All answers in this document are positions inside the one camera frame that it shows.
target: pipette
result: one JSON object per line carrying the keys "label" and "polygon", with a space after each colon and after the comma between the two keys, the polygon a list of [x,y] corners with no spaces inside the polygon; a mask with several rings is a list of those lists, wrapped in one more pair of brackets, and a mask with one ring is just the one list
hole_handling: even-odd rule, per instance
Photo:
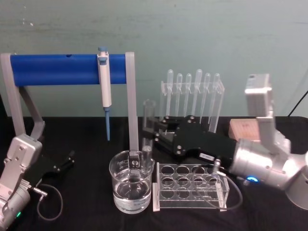
{"label": "pipette", "polygon": [[208,92],[208,86],[210,84],[210,80],[211,80],[211,75],[209,73],[205,74],[205,79],[204,79],[204,83],[203,83],[203,96],[202,96],[202,102],[201,102],[201,111],[200,111],[200,122],[201,123],[201,119],[203,117],[203,111],[204,111],[204,105],[205,105],[205,100],[206,100],[206,94]]}
{"label": "pipette", "polygon": [[173,85],[173,70],[168,70],[167,75],[167,109],[166,109],[166,115],[170,115],[170,103],[171,103],[171,93],[172,93],[172,85]]}
{"label": "pipette", "polygon": [[213,110],[214,110],[214,102],[215,102],[215,97],[216,97],[216,90],[218,87],[218,82],[220,80],[220,74],[216,73],[214,76],[214,80],[213,80],[213,84],[212,84],[212,89],[211,89],[211,93],[212,95],[212,99],[211,99],[211,105],[210,105],[210,109],[209,109],[209,115],[208,115],[208,124],[211,122],[211,117],[213,114]]}
{"label": "pipette", "polygon": [[185,78],[185,100],[184,100],[184,112],[183,112],[183,116],[186,116],[186,112],[187,112],[187,105],[188,105],[188,96],[189,93],[191,92],[191,84],[192,84],[192,75],[191,74],[187,74],[186,78]]}
{"label": "pipette", "polygon": [[201,83],[201,77],[202,77],[202,70],[198,69],[197,72],[196,72],[196,79],[194,81],[192,116],[194,116],[194,113],[195,113],[195,110],[196,110],[197,97],[198,97],[199,87],[200,87],[200,83]]}
{"label": "pipette", "polygon": [[175,104],[175,116],[179,114],[179,104],[180,104],[180,95],[181,95],[181,87],[182,87],[182,74],[177,75],[177,98]]}
{"label": "pipette", "polygon": [[110,140],[109,111],[111,106],[111,86],[110,86],[110,69],[109,54],[106,47],[98,48],[98,74],[102,88],[103,109],[105,111],[107,140]]}

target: clear pipette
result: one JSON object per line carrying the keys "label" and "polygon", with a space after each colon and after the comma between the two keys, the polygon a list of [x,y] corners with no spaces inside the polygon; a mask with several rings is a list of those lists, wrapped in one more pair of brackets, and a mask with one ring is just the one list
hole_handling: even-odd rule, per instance
{"label": "clear pipette", "polygon": [[198,69],[196,72],[196,79],[194,81],[194,93],[193,93],[193,103],[192,103],[192,116],[194,116],[196,110],[197,97],[199,92],[199,87],[201,83],[202,70]]}
{"label": "clear pipette", "polygon": [[185,78],[186,92],[185,92],[185,100],[184,100],[184,113],[183,113],[184,117],[186,116],[186,112],[187,112],[188,96],[189,96],[189,93],[191,92],[190,90],[191,84],[192,84],[192,75],[188,73]]}
{"label": "clear pipette", "polygon": [[180,104],[180,95],[181,95],[181,87],[182,87],[182,74],[177,75],[177,99],[175,104],[175,116],[179,114],[179,104]]}
{"label": "clear pipette", "polygon": [[171,93],[172,93],[172,85],[173,85],[173,70],[168,70],[167,75],[167,109],[166,109],[166,115],[170,115],[170,102],[171,102]]}
{"label": "clear pipette", "polygon": [[212,113],[213,113],[213,109],[214,109],[214,102],[215,102],[215,97],[216,97],[216,90],[218,87],[218,82],[220,80],[220,74],[216,73],[214,76],[214,80],[213,80],[213,85],[212,85],[212,101],[211,101],[211,105],[210,105],[210,110],[209,110],[209,115],[208,115],[208,124],[211,122],[211,117],[212,117]]}
{"label": "clear pipette", "polygon": [[210,80],[211,80],[211,75],[209,73],[206,73],[204,83],[203,83],[204,92],[203,92],[202,102],[201,102],[200,122],[199,123],[201,123],[201,119],[202,119],[202,116],[203,116],[206,94],[207,94],[207,91],[208,91],[208,86],[210,84]]}

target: cable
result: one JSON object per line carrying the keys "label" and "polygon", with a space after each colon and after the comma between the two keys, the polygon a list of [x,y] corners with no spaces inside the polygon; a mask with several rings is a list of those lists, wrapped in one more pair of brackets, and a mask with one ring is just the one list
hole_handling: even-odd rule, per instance
{"label": "cable", "polygon": [[40,186],[45,186],[45,187],[52,188],[52,189],[54,189],[54,190],[58,193],[58,195],[59,195],[59,197],[60,197],[61,208],[60,208],[60,212],[59,212],[59,214],[58,214],[57,216],[55,216],[54,218],[46,218],[46,217],[44,217],[44,216],[40,213],[40,211],[39,211],[39,206],[40,206],[40,203],[41,203],[41,201],[42,201],[42,200],[39,200],[38,205],[37,205],[37,212],[38,212],[38,215],[40,216],[40,218],[42,218],[43,220],[46,220],[46,221],[53,221],[53,220],[56,220],[56,219],[62,214],[62,210],[63,210],[63,198],[62,198],[62,196],[61,196],[61,193],[59,192],[59,190],[57,190],[57,189],[56,189],[55,187],[53,187],[52,185],[49,185],[49,184],[41,184]]}
{"label": "cable", "polygon": [[300,98],[300,100],[297,102],[297,104],[295,105],[295,107],[292,109],[292,111],[289,113],[288,117],[290,117],[290,115],[293,113],[293,111],[297,108],[297,106],[300,104],[300,102],[302,102],[302,100],[305,98],[305,96],[308,94],[308,90],[306,91],[306,93],[302,96],[302,98]]}
{"label": "cable", "polygon": [[222,210],[232,210],[232,209],[236,209],[238,208],[239,206],[241,206],[241,204],[243,203],[243,195],[242,195],[242,192],[240,190],[240,188],[234,183],[234,181],[228,177],[227,175],[226,176],[223,176],[225,177],[233,186],[234,188],[236,189],[236,191],[238,192],[238,195],[240,197],[239,199],[239,202],[234,205],[234,206],[231,206],[231,207],[227,207],[227,208],[224,208],[224,207],[219,207],[219,206],[216,206],[214,205],[213,203],[211,203],[209,200],[206,199],[206,197],[202,196],[201,193],[199,193],[198,189],[197,189],[197,186],[196,184],[194,183],[194,180],[195,180],[195,177],[196,177],[196,171],[200,168],[200,167],[204,167],[204,165],[200,165],[198,166],[192,173],[192,178],[193,178],[193,188],[195,189],[196,193],[198,194],[198,196],[200,196],[200,198],[202,198],[206,203],[208,203],[209,205],[211,205],[212,207],[214,208],[217,208],[217,209],[222,209]]}

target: blue cylindrical bar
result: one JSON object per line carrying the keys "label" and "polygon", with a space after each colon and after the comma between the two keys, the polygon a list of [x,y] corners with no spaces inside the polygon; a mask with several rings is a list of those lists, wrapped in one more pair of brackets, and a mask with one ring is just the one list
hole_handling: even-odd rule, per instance
{"label": "blue cylindrical bar", "polygon": [[[96,54],[11,55],[15,85],[99,84]],[[124,54],[109,55],[111,84],[126,84]]]}

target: teal wall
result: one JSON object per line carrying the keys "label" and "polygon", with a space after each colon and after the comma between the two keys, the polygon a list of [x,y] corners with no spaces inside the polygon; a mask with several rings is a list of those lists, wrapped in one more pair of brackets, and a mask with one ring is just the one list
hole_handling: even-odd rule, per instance
{"label": "teal wall", "polygon": [[[247,115],[248,75],[270,73],[282,116],[308,89],[307,9],[305,0],[5,0],[0,52],[96,53],[99,45],[134,51],[140,116],[144,100],[159,102],[168,69],[219,72],[222,116]],[[8,109],[2,76],[0,92]],[[43,116],[103,115],[99,86],[31,92]],[[112,86],[113,116],[127,115],[126,98],[125,86]],[[308,117],[307,101],[294,115]]]}

